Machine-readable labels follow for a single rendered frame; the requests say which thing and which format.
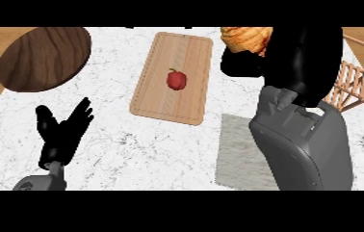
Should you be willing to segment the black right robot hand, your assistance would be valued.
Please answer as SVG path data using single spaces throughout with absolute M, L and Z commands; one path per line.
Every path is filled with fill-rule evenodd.
M 221 70 L 232 77 L 266 77 L 266 85 L 298 93 L 294 103 L 314 108 L 335 86 L 344 56 L 344 28 L 273 27 L 266 56 L 229 46 Z

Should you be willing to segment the light wooden cutting board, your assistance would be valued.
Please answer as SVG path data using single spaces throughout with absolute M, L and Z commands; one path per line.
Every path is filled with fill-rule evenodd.
M 212 39 L 159 32 L 129 105 L 137 116 L 200 125 Z

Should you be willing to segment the dark round wooden board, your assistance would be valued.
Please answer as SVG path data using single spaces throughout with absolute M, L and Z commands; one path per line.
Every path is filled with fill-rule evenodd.
M 57 88 L 79 74 L 91 54 L 85 27 L 0 27 L 0 92 Z

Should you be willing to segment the wooden tiered shelf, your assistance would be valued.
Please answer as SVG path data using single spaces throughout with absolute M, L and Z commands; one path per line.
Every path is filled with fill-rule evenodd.
M 345 27 L 344 39 L 338 80 L 323 99 L 341 112 L 364 104 L 364 27 Z

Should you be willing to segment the grey placemat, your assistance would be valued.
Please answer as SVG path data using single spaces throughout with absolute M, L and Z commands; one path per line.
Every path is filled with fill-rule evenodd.
M 267 158 L 249 130 L 251 119 L 223 114 L 217 184 L 245 191 L 277 191 Z

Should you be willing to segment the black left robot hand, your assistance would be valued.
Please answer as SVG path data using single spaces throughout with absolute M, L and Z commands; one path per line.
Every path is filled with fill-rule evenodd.
M 64 166 L 70 164 L 94 120 L 91 104 L 85 98 L 63 122 L 57 121 L 47 105 L 36 108 L 38 131 L 45 141 L 39 160 L 42 169 L 48 169 L 53 162 L 60 162 Z

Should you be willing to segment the red bell pepper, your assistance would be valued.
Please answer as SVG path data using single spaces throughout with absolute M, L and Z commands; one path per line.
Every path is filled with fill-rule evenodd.
M 172 68 L 168 73 L 166 83 L 174 90 L 184 90 L 187 87 L 187 75 Z

